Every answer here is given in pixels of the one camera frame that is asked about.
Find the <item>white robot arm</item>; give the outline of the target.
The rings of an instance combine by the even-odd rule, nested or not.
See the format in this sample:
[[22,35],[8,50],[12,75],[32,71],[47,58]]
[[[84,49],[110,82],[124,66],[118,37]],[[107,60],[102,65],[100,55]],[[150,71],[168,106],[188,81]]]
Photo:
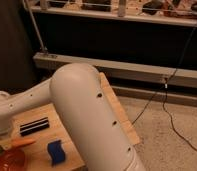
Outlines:
[[46,81],[17,95],[0,92],[0,139],[12,117],[51,103],[88,171],[146,171],[101,88],[98,70],[84,63],[60,67]]

